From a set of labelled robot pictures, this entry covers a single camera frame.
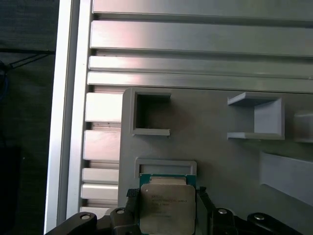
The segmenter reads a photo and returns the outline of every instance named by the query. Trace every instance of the metal frame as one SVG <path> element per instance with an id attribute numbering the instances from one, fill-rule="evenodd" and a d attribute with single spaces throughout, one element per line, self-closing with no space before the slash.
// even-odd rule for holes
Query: metal frame
<path id="1" fill-rule="evenodd" d="M 80 209 L 100 209 L 95 201 L 106 201 L 116 197 L 118 171 L 118 155 L 116 154 L 118 151 L 116 148 L 119 141 L 113 143 L 115 144 L 113 155 L 105 156 L 107 159 L 94 158 L 94 154 L 88 152 L 88 148 L 84 146 L 85 141 L 92 140 L 90 134 L 95 134 L 96 129 L 87 130 L 86 135 L 86 122 L 101 124 L 101 131 L 106 136 L 109 134 L 104 131 L 103 123 L 108 122 L 119 128 L 121 93 L 126 87 L 210 88 L 313 93 L 311 55 L 307 55 L 306 51 L 297 54 L 298 56 L 293 55 L 289 48 L 287 56 L 272 54 L 233 55 L 230 53 L 231 51 L 220 53 L 219 50 L 214 53 L 207 51 L 203 54 L 202 47 L 197 47 L 197 51 L 192 53 L 192 51 L 184 48 L 185 42 L 181 44 L 181 47 L 176 48 L 177 50 L 172 50 L 172 46 L 168 44 L 165 47 L 162 43 L 168 42 L 166 38 L 163 42 L 155 42 L 157 51 L 153 50 L 154 45 L 150 45 L 150 40 L 146 40 L 145 47 L 136 41 L 137 44 L 130 45 L 129 42 L 126 44 L 123 42 L 118 45 L 118 48 L 114 48 L 114 43 L 118 42 L 114 37 L 109 38 L 110 44 L 103 41 L 104 39 L 108 40 L 108 38 L 99 38 L 100 47 L 93 47 L 90 43 L 90 34 L 93 34 L 94 37 L 97 36 L 97 32 L 91 30 L 93 14 L 99 20 L 103 20 L 102 17 L 110 19 L 106 22 L 94 21 L 94 23 L 100 26 L 113 25 L 113 27 L 105 29 L 113 36 L 119 33 L 118 28 L 115 27 L 116 24 L 112 21 L 114 19 L 118 19 L 117 25 L 130 25 L 131 27 L 152 25 L 151 23 L 142 24 L 140 20 L 166 22 L 161 26 L 163 29 L 169 29 L 168 32 L 172 30 L 171 27 L 168 27 L 170 24 L 175 27 L 181 25 L 183 28 L 192 29 L 192 27 L 186 27 L 185 24 L 199 22 L 214 24 L 215 26 L 210 25 L 213 28 L 227 28 L 224 24 L 232 25 L 230 27 L 233 28 L 251 28 L 252 25 L 261 27 L 288 26 L 300 28 L 297 31 L 302 32 L 312 22 L 308 14 L 303 14 L 303 9 L 306 11 L 310 8 L 300 6 L 296 1 L 293 1 L 294 8 L 290 5 L 287 6 L 287 10 L 280 10 L 275 14 L 274 19 L 269 18 L 274 9 L 271 8 L 272 2 L 270 0 L 260 3 L 262 7 L 253 5 L 254 11 L 250 11 L 252 6 L 246 4 L 245 0 L 236 2 L 236 6 L 239 6 L 238 9 L 229 6 L 229 4 L 226 4 L 227 7 L 225 8 L 226 0 L 209 2 L 196 0 L 197 4 L 185 1 L 186 4 L 190 5 L 187 8 L 185 6 L 180 7 L 183 5 L 175 4 L 175 2 L 179 2 L 179 0 L 160 0 L 157 2 L 153 0 L 128 0 L 127 4 L 124 0 L 112 2 L 64 0 L 60 2 L 45 233 Z M 198 7 L 200 6 L 198 3 L 212 4 L 215 7 Z M 100 27 L 99 35 L 103 35 L 103 31 L 104 29 Z M 148 38 L 149 32 L 139 32 L 137 36 L 145 39 L 145 35 Z M 195 45 L 189 44 L 188 46 L 189 48 L 195 47 Z M 95 93 L 90 92 L 88 94 L 89 85 L 93 87 Z M 105 105 L 106 108 L 102 112 L 94 112 L 101 102 L 103 102 L 101 105 L 107 103 L 109 105 Z M 89 175 L 82 176 L 84 159 L 91 160 L 89 167 L 93 169 L 86 168 L 84 172 Z M 102 181 L 102 175 L 109 176 L 110 172 L 112 179 L 109 177 Z M 102 186 L 92 185 L 99 179 L 101 179 L 99 182 L 102 182 Z M 97 190 L 97 192 L 84 197 L 83 191 L 87 193 L 86 190 L 90 189 Z M 98 192 L 102 192 L 102 195 L 107 193 L 108 198 L 97 199 Z M 89 206 L 80 208 L 82 198 L 87 199 L 86 202 Z M 108 204 L 102 202 L 101 206 L 106 206 L 104 208 L 114 206 L 113 200 L 109 201 Z"/>
<path id="2" fill-rule="evenodd" d="M 47 233 L 66 219 L 67 178 L 79 1 L 60 1 L 55 58 L 45 225 Z"/>
<path id="3" fill-rule="evenodd" d="M 81 206 L 83 142 L 85 135 L 85 106 L 87 72 L 90 55 L 89 38 L 92 0 L 81 0 L 77 41 L 76 72 L 72 119 L 70 161 L 68 172 L 67 218 L 76 214 Z"/>

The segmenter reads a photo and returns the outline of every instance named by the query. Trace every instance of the gray plastic tray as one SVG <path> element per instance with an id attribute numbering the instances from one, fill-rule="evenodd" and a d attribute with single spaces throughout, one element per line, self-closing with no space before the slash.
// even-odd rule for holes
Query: gray plastic tray
<path id="1" fill-rule="evenodd" d="M 132 102 L 135 93 L 170 94 L 170 100 L 166 102 L 147 98 L 145 110 L 137 113 L 143 118 L 139 126 L 145 129 L 140 135 L 134 135 L 134 125 L 131 125 L 134 123 L 131 114 L 135 113 Z M 304 234 L 313 234 L 313 207 L 262 185 L 260 180 L 260 151 L 313 160 L 312 145 L 294 141 L 294 115 L 313 109 L 313 95 L 249 93 L 283 101 L 285 140 L 227 139 L 227 133 L 254 130 L 254 119 L 251 118 L 254 109 L 227 104 L 229 99 L 242 93 L 189 89 L 126 90 L 122 111 L 119 206 L 125 203 L 127 189 L 139 186 L 135 173 L 137 158 L 196 161 L 199 186 L 207 187 L 217 207 L 232 209 L 242 218 L 252 212 L 268 213 Z M 170 130 L 170 136 L 145 135 L 149 129 Z"/>

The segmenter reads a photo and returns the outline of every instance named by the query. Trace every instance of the blue cable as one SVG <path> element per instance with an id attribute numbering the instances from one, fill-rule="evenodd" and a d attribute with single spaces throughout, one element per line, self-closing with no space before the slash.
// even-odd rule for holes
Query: blue cable
<path id="1" fill-rule="evenodd" d="M 8 91 L 8 83 L 9 83 L 8 77 L 5 75 L 5 77 L 4 77 L 4 89 L 3 89 L 2 95 L 0 95 L 0 101 L 3 100 L 3 98 L 5 97 L 5 95 Z"/>

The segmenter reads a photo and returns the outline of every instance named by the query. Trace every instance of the dark background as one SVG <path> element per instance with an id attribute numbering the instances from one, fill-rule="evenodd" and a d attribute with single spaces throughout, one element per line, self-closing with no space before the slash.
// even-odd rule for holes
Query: dark background
<path id="1" fill-rule="evenodd" d="M 55 50 L 58 12 L 58 0 L 0 0 L 0 48 Z M 7 64 L 30 55 L 0 53 L 0 60 Z M 12 234 L 43 234 L 54 60 L 50 55 L 10 71 L 8 93 L 0 101 L 0 130 L 22 151 Z"/>

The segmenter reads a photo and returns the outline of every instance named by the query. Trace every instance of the gray surface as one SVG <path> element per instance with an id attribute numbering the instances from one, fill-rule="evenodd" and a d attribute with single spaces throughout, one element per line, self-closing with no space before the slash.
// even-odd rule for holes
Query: gray surface
<path id="1" fill-rule="evenodd" d="M 294 115 L 295 141 L 313 142 L 313 107 L 311 111 L 300 111 Z"/>
<path id="2" fill-rule="evenodd" d="M 141 137 L 129 134 L 130 95 L 123 97 L 122 132 L 118 204 L 125 203 L 128 188 L 138 187 L 134 177 L 135 159 L 194 160 L 197 162 L 199 186 L 207 191 L 217 207 L 230 208 L 241 217 L 252 212 L 264 212 L 298 229 L 312 234 L 313 207 L 266 186 L 260 186 L 259 151 L 271 151 L 312 159 L 310 146 L 293 140 L 293 116 L 312 106 L 308 94 L 272 94 L 285 102 L 286 140 L 247 141 L 227 140 L 227 132 L 237 127 L 238 115 L 227 105 L 227 97 L 240 92 L 208 90 L 171 90 L 171 107 L 158 115 L 161 123 L 171 128 L 170 138 Z"/>
<path id="3" fill-rule="evenodd" d="M 249 1 L 249 0 L 94 0 L 95 13 L 129 13 L 143 15 L 219 16 L 234 18 L 259 18 L 283 20 L 311 20 L 309 10 L 313 3 L 307 1 Z"/>
<path id="4" fill-rule="evenodd" d="M 169 161 L 136 158 L 135 177 L 139 177 L 140 173 L 196 175 L 197 163 L 195 161 Z"/>
<path id="5" fill-rule="evenodd" d="M 277 79 L 254 76 L 198 75 L 150 72 L 97 72 L 88 73 L 87 83 L 96 86 L 178 87 L 221 90 L 248 90 L 313 93 L 312 79 Z"/>
<path id="6" fill-rule="evenodd" d="M 313 162 L 261 153 L 260 183 L 313 207 Z"/>
<path id="7" fill-rule="evenodd" d="M 311 41 L 313 32 L 305 28 L 93 21 L 90 46 L 102 49 L 311 56 Z"/>
<path id="8" fill-rule="evenodd" d="M 167 72 L 187 74 L 236 75 L 309 79 L 313 68 L 310 63 L 292 63 L 290 61 L 236 60 L 234 58 L 153 58 L 136 56 L 114 56 L 98 53 L 91 56 L 91 71 L 131 71 L 131 72 Z"/>

